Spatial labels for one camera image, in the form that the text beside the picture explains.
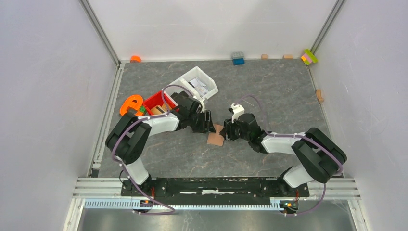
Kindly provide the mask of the tan leather card holder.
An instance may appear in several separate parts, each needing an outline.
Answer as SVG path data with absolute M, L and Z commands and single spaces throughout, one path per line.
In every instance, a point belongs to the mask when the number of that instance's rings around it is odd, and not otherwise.
M 207 144 L 220 146 L 222 147 L 224 144 L 224 137 L 220 134 L 221 130 L 224 128 L 222 125 L 214 124 L 214 128 L 216 130 L 215 133 L 209 133 L 207 138 Z

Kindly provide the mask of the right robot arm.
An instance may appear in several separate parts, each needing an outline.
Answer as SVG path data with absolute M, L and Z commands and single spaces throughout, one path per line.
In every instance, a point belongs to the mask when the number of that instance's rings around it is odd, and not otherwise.
M 229 141 L 243 139 L 258 153 L 295 155 L 300 164 L 280 175 L 278 191 L 283 196 L 291 196 L 304 183 L 327 183 L 331 177 L 342 173 L 347 161 L 344 151 L 318 128 L 296 134 L 278 134 L 263 130 L 255 116 L 249 113 L 236 120 L 225 120 L 220 135 Z

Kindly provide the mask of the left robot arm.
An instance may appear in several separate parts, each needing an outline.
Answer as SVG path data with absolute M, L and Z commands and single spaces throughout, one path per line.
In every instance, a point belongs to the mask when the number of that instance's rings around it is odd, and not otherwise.
M 194 133 L 214 133 L 211 112 L 186 92 L 173 93 L 177 103 L 174 109 L 153 116 L 136 116 L 125 113 L 108 135 L 105 145 L 112 159 L 130 176 L 132 189 L 139 196 L 151 191 L 151 176 L 145 169 L 141 154 L 147 139 L 153 135 L 190 127 Z

